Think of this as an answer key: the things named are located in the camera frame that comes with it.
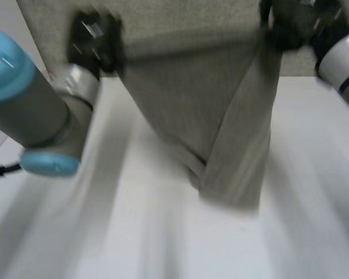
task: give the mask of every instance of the white table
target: white table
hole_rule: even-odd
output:
[[[349,110],[281,78],[259,216],[203,203],[119,80],[71,180],[0,180],[0,278],[349,278]],[[0,163],[17,159],[7,139]]]

